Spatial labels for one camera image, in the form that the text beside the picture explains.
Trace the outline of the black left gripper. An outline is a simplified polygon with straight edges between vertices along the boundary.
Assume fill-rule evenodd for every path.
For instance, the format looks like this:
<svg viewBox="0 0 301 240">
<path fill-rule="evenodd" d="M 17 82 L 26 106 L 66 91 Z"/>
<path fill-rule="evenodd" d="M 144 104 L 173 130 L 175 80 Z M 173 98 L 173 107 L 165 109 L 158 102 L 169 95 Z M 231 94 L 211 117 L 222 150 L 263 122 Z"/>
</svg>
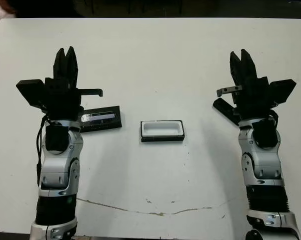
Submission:
<svg viewBox="0 0 301 240">
<path fill-rule="evenodd" d="M 45 78 L 45 92 L 41 111 L 51 120 L 76 121 L 84 108 L 82 96 L 103 96 L 100 88 L 78 88 L 78 63 L 75 50 L 69 47 L 65 54 L 60 48 L 53 64 L 53 78 Z"/>
</svg>

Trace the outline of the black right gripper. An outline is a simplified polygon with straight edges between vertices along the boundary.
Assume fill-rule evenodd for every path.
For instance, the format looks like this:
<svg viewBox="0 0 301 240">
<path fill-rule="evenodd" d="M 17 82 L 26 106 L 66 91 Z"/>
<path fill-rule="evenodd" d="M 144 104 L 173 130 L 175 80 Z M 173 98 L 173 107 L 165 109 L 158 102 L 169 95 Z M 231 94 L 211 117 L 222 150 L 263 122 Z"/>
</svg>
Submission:
<svg viewBox="0 0 301 240">
<path fill-rule="evenodd" d="M 230 73 L 234 86 L 216 91 L 216 110 L 230 121 L 248 119 L 271 119 L 278 114 L 278 82 L 269 82 L 266 76 L 258 78 L 251 55 L 241 49 L 240 58 L 230 53 Z"/>
</svg>

